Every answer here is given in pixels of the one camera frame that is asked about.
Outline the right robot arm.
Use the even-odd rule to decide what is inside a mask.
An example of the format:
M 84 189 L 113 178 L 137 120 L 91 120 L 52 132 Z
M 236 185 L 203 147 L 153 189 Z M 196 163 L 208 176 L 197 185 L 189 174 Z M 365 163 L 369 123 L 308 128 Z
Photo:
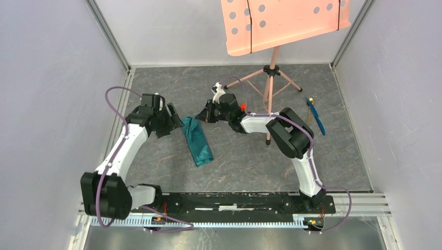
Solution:
M 224 121 L 242 134 L 269 134 L 282 154 L 291 159 L 299 179 L 302 208 L 313 213 L 322 206 L 326 190 L 313 159 L 314 133 L 291 108 L 269 114 L 246 112 L 234 94 L 222 94 L 217 101 L 208 100 L 196 119 L 206 123 Z

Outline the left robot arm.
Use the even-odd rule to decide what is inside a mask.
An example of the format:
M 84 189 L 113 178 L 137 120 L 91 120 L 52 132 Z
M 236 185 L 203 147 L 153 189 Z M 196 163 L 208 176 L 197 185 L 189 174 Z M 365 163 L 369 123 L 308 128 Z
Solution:
M 164 205 L 160 186 L 127 185 L 125 179 L 136 154 L 152 134 L 159 139 L 181 127 L 173 103 L 166 103 L 157 93 L 142 94 L 140 105 L 123 118 L 121 134 L 104 161 L 80 179 L 85 213 L 124 220 L 141 206 L 160 211 Z

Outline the teal cloth napkin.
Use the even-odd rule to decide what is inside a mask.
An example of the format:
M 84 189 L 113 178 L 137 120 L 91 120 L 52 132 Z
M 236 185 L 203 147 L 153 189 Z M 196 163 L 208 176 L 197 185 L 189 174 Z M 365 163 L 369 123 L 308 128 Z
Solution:
M 201 167 L 211 163 L 213 154 L 200 122 L 195 117 L 185 117 L 182 122 L 182 131 L 195 165 Z

